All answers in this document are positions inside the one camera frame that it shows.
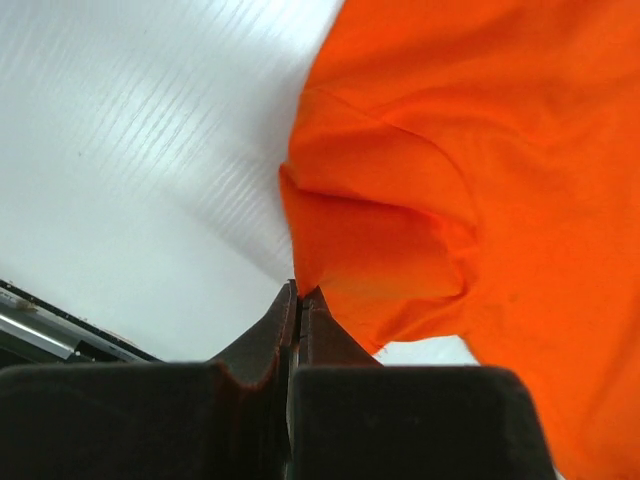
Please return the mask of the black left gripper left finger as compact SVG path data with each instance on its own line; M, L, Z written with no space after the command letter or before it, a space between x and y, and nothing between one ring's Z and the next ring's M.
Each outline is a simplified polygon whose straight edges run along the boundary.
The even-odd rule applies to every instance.
M102 338L61 358L1 326L5 479L283 479L298 313L287 282L212 359L160 362Z

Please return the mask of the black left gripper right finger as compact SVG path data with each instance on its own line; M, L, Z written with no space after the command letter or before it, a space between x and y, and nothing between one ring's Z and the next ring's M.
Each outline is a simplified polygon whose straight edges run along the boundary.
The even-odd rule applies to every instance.
M511 371L386 367L332 317L300 303L290 394L294 479L552 479L534 403Z

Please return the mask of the orange t shirt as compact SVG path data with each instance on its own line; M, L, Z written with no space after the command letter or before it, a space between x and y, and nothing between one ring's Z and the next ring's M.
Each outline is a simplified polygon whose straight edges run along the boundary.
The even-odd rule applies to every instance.
M637 2L346 2L279 181L300 292L365 350L459 336L565 478L638 477Z

